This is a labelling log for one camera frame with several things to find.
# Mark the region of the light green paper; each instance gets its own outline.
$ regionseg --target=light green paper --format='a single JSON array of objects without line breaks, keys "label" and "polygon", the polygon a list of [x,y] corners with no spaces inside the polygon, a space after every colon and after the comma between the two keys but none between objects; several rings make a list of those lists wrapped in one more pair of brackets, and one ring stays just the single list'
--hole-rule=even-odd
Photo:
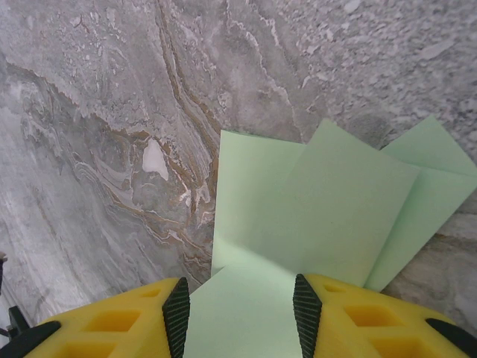
[{"label": "light green paper", "polygon": [[227,243],[246,240],[262,202],[285,183],[305,145],[222,131],[220,148],[212,274],[236,260]]},{"label": "light green paper", "polygon": [[324,120],[244,248],[294,274],[363,286],[418,173]]},{"label": "light green paper", "polygon": [[382,151],[422,170],[364,285],[376,291],[391,282],[477,187],[476,166],[434,118]]},{"label": "light green paper", "polygon": [[301,358],[294,275],[250,252],[191,295],[184,358]]}]

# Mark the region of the yellow plastic part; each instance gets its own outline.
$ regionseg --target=yellow plastic part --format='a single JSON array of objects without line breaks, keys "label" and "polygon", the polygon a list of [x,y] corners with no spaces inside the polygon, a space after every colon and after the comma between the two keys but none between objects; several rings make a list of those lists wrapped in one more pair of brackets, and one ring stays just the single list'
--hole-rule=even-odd
[{"label": "yellow plastic part", "polygon": [[305,275],[321,308],[314,358],[465,358],[425,319],[433,310],[318,274]]},{"label": "yellow plastic part", "polygon": [[162,306],[178,280],[50,317],[45,322],[59,321],[61,328],[26,358],[170,358]]}]

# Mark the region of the gray marble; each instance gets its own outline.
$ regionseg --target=gray marble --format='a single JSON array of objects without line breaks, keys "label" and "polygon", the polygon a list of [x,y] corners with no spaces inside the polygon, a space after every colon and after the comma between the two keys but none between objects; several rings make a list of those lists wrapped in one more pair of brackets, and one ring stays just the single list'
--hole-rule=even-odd
[{"label": "gray marble", "polygon": [[[30,320],[209,276],[220,129],[477,161],[473,0],[0,0],[0,249]],[[477,333],[477,195],[386,292]]]}]

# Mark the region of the square cutout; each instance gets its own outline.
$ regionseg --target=square cutout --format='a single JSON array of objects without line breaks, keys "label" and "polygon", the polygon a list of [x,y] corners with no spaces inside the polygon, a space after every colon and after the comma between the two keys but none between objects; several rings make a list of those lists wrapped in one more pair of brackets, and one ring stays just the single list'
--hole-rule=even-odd
[{"label": "square cutout", "polygon": [[349,306],[344,310],[358,327],[404,325],[397,315],[383,306]]},{"label": "square cutout", "polygon": [[333,285],[329,285],[327,283],[325,283],[323,285],[323,287],[325,288],[326,291],[328,292],[344,292],[344,290],[340,287],[336,287],[336,286],[333,286]]},{"label": "square cutout", "polygon": [[371,339],[382,358],[442,358],[420,339],[411,337]]},{"label": "square cutout", "polygon": [[160,292],[160,289],[153,289],[152,291],[143,293],[141,297],[156,297]]},{"label": "square cutout", "polygon": [[88,323],[86,332],[127,332],[139,317],[139,311],[106,311]]},{"label": "square cutout", "polygon": [[107,358],[113,352],[113,343],[69,342],[60,349],[54,358]]}]

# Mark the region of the marble surface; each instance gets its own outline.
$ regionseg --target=marble surface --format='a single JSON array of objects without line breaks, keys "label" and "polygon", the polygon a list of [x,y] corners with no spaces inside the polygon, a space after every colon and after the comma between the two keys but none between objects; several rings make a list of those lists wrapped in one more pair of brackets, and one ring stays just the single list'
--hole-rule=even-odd
[{"label": "marble surface", "polygon": [[[380,148],[436,114],[477,161],[473,0],[0,0],[0,250],[32,322],[209,277],[220,129]],[[385,290],[477,333],[477,195]]]}]

